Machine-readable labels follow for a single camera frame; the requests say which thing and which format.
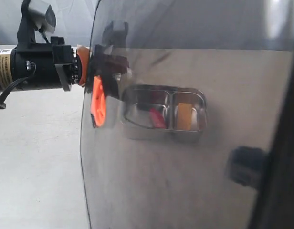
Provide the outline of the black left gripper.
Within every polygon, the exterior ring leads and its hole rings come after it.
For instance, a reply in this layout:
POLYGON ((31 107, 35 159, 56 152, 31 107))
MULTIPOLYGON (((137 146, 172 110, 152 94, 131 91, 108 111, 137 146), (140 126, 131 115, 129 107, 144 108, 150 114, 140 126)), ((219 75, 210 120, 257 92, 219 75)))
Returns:
POLYGON ((53 63, 64 91, 72 85, 84 86, 86 83, 89 48, 66 45, 64 37, 51 37, 53 63))

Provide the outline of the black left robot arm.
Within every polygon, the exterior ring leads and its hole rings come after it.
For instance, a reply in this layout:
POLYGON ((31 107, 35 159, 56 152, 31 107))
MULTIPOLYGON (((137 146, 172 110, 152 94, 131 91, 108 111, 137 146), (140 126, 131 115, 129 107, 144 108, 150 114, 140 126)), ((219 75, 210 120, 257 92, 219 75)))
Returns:
POLYGON ((14 48, 0 48, 0 92, 21 79, 17 91, 84 86, 90 57, 84 46, 64 44, 63 37, 51 37, 50 43, 19 44, 14 48))

